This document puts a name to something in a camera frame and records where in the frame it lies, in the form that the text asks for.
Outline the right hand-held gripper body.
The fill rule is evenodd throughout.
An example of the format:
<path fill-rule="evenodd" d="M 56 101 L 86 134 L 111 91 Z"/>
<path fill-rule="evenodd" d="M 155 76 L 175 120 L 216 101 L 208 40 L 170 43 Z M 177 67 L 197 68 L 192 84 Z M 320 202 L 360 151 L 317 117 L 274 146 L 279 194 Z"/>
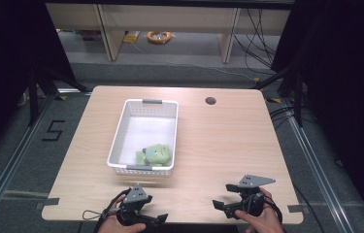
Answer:
<path fill-rule="evenodd" d="M 274 183 L 276 180 L 254 175 L 244 175 L 235 185 L 240 189 L 238 193 L 242 200 L 232 205 L 234 211 L 226 212 L 228 218 L 237 218 L 237 210 L 244 211 L 252 216 L 259 216 L 264 205 L 264 194 L 260 191 L 260 186 Z"/>

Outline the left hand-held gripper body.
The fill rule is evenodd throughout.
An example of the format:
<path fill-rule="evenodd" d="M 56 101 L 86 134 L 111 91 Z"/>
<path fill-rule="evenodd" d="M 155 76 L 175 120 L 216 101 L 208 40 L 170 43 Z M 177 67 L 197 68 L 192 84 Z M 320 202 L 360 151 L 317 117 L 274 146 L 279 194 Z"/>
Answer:
<path fill-rule="evenodd" d="M 122 225 L 146 223 L 147 219 L 141 214 L 144 204 L 141 200 L 147 196 L 143 188 L 137 184 L 128 190 L 118 207 L 117 219 Z"/>

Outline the green plush toy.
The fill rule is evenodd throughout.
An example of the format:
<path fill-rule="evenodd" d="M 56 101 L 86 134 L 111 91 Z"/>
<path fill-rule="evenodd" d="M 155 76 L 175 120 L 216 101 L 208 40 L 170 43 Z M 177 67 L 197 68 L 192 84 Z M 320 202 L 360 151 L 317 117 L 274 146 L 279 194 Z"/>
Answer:
<path fill-rule="evenodd" d="M 153 145 L 136 152 L 137 166 L 166 166 L 172 159 L 172 153 L 167 145 Z"/>

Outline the white perforated plastic basket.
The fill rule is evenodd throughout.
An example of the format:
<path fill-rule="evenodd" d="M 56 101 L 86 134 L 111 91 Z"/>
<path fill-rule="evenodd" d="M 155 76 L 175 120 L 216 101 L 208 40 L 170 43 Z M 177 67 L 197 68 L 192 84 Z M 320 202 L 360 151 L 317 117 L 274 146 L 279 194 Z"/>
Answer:
<path fill-rule="evenodd" d="M 179 103 L 128 99 L 124 102 L 107 159 L 118 175 L 170 177 L 175 165 Z M 136 152 L 153 145 L 167 145 L 172 159 L 166 166 L 137 166 Z"/>

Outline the person's right hand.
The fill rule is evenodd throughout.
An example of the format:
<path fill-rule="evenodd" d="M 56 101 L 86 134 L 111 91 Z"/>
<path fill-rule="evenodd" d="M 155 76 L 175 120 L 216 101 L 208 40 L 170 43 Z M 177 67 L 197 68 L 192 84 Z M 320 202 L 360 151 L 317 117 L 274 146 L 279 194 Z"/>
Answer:
<path fill-rule="evenodd" d="M 278 214 L 273 207 L 272 194 L 263 187 L 260 191 L 264 194 L 266 203 L 259 216 L 252 216 L 241 210 L 235 212 L 239 219 L 248 223 L 245 233 L 284 233 Z"/>

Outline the person's left hand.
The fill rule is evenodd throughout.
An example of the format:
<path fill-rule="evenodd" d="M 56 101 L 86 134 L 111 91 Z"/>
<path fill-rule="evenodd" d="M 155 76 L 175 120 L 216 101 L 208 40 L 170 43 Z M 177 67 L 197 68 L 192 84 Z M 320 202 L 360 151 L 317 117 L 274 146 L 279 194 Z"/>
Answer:
<path fill-rule="evenodd" d="M 101 223 L 96 233 L 142 233 L 147 227 L 143 223 L 122 225 L 116 216 L 110 215 Z"/>

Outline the black metal stand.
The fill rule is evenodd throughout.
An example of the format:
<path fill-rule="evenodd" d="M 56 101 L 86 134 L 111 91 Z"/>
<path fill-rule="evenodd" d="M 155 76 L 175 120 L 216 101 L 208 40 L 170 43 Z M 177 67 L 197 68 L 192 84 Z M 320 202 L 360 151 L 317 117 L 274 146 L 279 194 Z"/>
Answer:
<path fill-rule="evenodd" d="M 262 88 L 278 80 L 281 80 L 281 85 L 278 89 L 278 94 L 280 97 L 288 97 L 290 93 L 294 94 L 293 111 L 295 114 L 295 120 L 298 125 L 302 127 L 303 123 L 301 111 L 303 79 L 296 65 L 288 65 L 267 80 L 256 83 L 252 89 L 261 90 Z"/>
<path fill-rule="evenodd" d="M 28 73 L 28 91 L 30 97 L 30 121 L 32 126 L 40 116 L 38 102 L 38 88 L 41 88 L 46 96 L 56 95 L 58 90 L 54 80 L 62 81 L 77 89 L 79 92 L 89 92 L 89 89 L 78 83 L 74 76 L 66 76 L 62 73 L 42 64 L 34 64 Z"/>

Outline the black curtain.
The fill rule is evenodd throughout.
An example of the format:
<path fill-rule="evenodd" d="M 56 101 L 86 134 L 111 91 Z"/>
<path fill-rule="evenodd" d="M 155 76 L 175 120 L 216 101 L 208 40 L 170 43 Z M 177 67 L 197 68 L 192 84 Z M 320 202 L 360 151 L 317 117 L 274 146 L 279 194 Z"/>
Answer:
<path fill-rule="evenodd" d="M 315 114 L 364 201 L 364 0 L 294 0 L 273 63 L 290 64 L 314 21 L 302 77 Z"/>
<path fill-rule="evenodd" d="M 0 0 L 0 136 L 30 76 L 76 80 L 45 0 Z"/>

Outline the yellow packet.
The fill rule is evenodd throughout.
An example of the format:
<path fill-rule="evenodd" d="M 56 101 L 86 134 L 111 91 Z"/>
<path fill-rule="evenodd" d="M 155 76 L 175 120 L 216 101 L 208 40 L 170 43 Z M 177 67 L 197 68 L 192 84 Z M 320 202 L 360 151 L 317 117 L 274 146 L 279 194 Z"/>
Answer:
<path fill-rule="evenodd" d="M 124 34 L 123 43 L 135 44 L 139 38 L 139 31 L 128 31 Z"/>

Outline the metal floor rail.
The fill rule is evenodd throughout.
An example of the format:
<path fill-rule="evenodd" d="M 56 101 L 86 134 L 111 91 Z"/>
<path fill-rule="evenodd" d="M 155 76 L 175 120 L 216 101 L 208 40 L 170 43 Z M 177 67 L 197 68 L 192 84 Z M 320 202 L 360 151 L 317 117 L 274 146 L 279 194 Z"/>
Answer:
<path fill-rule="evenodd" d="M 39 113 L 38 113 L 37 118 L 27 126 L 26 130 L 23 132 L 23 135 L 22 135 L 20 141 L 17 143 L 17 147 L 11 153 L 9 160 L 7 161 L 2 172 L 0 173 L 0 201 L 1 201 L 2 197 L 4 196 L 4 193 L 7 190 L 10 182 L 14 178 L 15 173 L 16 173 L 23 157 L 26 155 L 26 152 L 27 152 L 28 148 L 30 147 L 30 145 L 33 141 L 33 138 L 42 123 L 44 114 L 50 107 L 53 99 L 54 99 L 53 95 L 46 96 L 43 99 L 43 102 L 39 108 Z"/>
<path fill-rule="evenodd" d="M 283 105 L 286 108 L 290 108 L 291 104 L 287 98 L 282 100 Z M 338 198 L 334 188 L 332 187 L 331 183 L 329 182 L 328 178 L 326 177 L 322 166 L 316 157 L 314 149 L 309 141 L 305 130 L 302 126 L 299 125 L 298 121 L 295 119 L 294 116 L 291 115 L 294 111 L 290 109 L 287 111 L 287 115 L 290 116 L 290 125 L 291 128 L 296 136 L 297 141 L 305 155 L 307 162 L 313 172 L 314 178 L 316 183 L 321 191 L 321 194 L 325 200 L 325 203 L 335 220 L 335 223 L 339 229 L 340 233 L 354 233 L 352 224 L 350 223 L 345 208 L 343 207 L 340 199 Z"/>

